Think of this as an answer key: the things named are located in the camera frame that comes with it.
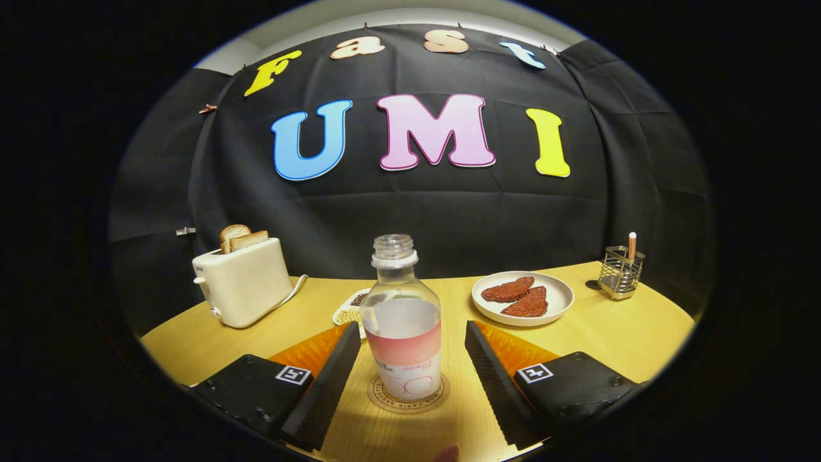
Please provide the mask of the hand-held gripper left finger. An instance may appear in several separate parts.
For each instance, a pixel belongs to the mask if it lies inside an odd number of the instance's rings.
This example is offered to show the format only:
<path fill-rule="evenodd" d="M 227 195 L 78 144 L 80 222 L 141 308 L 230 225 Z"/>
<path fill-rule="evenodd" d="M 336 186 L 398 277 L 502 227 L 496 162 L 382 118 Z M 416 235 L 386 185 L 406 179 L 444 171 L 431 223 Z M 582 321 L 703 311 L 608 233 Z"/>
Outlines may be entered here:
<path fill-rule="evenodd" d="M 188 392 L 266 438 L 321 449 L 360 351 L 353 321 L 264 359 L 238 357 Z"/>

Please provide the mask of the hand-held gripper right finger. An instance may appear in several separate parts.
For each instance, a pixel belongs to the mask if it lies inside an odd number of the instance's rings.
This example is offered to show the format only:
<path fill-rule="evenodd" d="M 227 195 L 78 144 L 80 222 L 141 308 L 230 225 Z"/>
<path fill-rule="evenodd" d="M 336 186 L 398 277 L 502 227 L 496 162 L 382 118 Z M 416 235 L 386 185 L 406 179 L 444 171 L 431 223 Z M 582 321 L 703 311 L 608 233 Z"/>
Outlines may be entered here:
<path fill-rule="evenodd" d="M 464 347 L 505 441 L 518 449 L 591 424 L 648 386 L 587 353 L 558 356 L 481 321 L 467 321 Z"/>

